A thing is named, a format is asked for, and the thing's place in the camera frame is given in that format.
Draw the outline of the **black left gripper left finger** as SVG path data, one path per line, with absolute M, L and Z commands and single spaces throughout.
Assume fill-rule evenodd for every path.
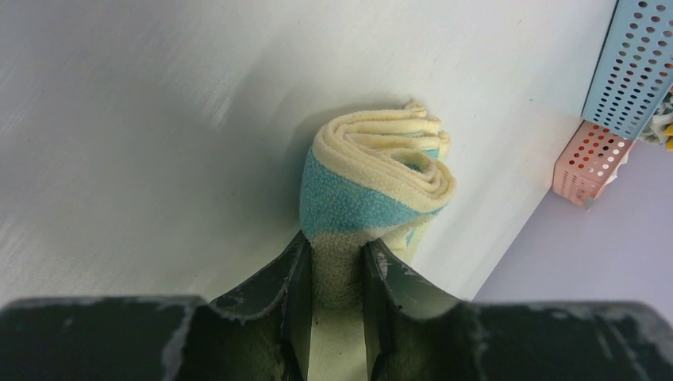
M 311 247 L 298 233 L 232 290 L 25 298 L 1 309 L 4 380 L 305 380 Z

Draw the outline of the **pale yellow teal towel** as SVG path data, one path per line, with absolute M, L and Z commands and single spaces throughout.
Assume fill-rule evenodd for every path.
M 302 173 L 299 217 L 313 250 L 311 380 L 367 377 L 361 248 L 381 240 L 409 263 L 456 191 L 450 137 L 417 103 L 322 126 Z

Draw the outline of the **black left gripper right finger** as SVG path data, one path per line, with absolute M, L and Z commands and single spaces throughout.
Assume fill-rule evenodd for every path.
M 371 380 L 669 380 L 672 328 L 640 302 L 473 303 L 366 244 Z

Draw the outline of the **yellow grey patterned towel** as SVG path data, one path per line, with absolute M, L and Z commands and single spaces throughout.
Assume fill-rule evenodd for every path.
M 672 89 L 657 106 L 638 138 L 645 143 L 663 145 L 667 151 L 672 151 Z

